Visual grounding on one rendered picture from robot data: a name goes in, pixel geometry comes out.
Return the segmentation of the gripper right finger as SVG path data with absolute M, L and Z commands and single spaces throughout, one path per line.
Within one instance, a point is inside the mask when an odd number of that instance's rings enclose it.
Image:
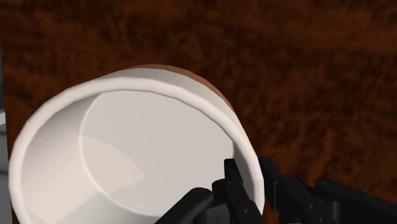
M 397 224 L 397 204 L 331 179 L 314 187 L 282 175 L 268 157 L 259 163 L 265 197 L 280 224 Z

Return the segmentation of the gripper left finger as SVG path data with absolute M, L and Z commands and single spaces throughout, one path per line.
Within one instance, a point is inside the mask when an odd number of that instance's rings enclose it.
M 155 224 L 265 224 L 235 160 L 224 160 L 224 170 L 225 177 L 213 182 L 211 190 L 191 189 Z

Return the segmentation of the white paper cup brown sleeve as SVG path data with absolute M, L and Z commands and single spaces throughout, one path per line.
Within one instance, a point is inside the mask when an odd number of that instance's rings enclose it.
M 20 224 L 155 224 L 234 158 L 262 210 L 256 153 L 223 96 L 172 66 L 132 67 L 65 89 L 16 138 L 9 168 Z

